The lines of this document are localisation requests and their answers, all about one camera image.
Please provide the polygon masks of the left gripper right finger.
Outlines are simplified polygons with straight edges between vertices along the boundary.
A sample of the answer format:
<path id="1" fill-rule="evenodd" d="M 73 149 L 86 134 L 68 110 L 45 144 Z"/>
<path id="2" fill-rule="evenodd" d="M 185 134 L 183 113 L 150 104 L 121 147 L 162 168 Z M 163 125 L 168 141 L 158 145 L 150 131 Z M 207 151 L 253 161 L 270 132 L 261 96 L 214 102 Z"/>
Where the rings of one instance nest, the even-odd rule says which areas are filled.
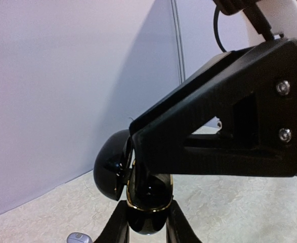
<path id="1" fill-rule="evenodd" d="M 167 243 L 202 243 L 194 233 L 178 202 L 173 200 L 166 220 Z"/>

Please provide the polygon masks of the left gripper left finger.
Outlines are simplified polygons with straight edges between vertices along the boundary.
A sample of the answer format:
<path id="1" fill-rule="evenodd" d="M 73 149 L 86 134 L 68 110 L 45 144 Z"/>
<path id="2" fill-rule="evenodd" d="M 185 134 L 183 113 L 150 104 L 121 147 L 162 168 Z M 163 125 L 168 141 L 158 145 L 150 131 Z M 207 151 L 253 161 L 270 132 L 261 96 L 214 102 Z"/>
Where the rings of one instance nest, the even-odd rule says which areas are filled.
<path id="1" fill-rule="evenodd" d="M 95 243 L 128 243 L 130 227 L 127 220 L 127 202 L 120 201 Z"/>

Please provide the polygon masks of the black earbud charging case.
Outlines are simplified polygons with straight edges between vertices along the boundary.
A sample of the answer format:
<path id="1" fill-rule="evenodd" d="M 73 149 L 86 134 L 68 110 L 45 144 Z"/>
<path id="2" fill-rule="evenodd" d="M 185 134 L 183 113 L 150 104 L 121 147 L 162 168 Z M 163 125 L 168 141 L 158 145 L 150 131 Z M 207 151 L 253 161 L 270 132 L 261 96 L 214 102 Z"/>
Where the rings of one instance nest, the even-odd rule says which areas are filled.
<path id="1" fill-rule="evenodd" d="M 128 130 L 111 135 L 94 163 L 94 182 L 106 197 L 118 201 L 126 192 L 126 217 L 130 228 L 149 235 L 166 223 L 173 200 L 173 177 L 151 174 L 132 158 L 134 148 Z"/>

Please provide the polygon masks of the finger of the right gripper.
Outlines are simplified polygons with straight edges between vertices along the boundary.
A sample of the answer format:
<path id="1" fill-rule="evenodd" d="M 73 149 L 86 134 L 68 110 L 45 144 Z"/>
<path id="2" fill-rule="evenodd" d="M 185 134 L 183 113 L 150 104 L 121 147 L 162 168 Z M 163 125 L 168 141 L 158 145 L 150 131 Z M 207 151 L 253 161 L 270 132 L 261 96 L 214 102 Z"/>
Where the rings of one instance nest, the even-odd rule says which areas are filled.
<path id="1" fill-rule="evenodd" d="M 151 174 L 297 175 L 297 39 L 263 42 L 131 134 Z"/>
<path id="2" fill-rule="evenodd" d="M 129 127 L 131 134 L 139 131 L 153 120 L 164 114 L 174 105 L 178 104 L 193 92 L 205 86 L 213 77 L 221 73 L 232 63 L 252 50 L 252 47 L 230 51 L 219 54 L 203 65 L 198 71 L 191 75 L 183 84 L 170 92 L 167 96 L 149 108 L 137 119 L 135 119 Z"/>

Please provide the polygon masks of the purple earbud charging case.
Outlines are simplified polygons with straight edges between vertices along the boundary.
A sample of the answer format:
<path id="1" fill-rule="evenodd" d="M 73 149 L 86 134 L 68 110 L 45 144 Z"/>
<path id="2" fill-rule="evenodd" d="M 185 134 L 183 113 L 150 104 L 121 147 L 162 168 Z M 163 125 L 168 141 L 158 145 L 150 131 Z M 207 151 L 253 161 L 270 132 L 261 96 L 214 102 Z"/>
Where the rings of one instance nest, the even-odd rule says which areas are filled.
<path id="1" fill-rule="evenodd" d="M 67 243 L 92 243 L 92 239 L 89 235 L 81 232 L 70 233 L 66 239 Z"/>

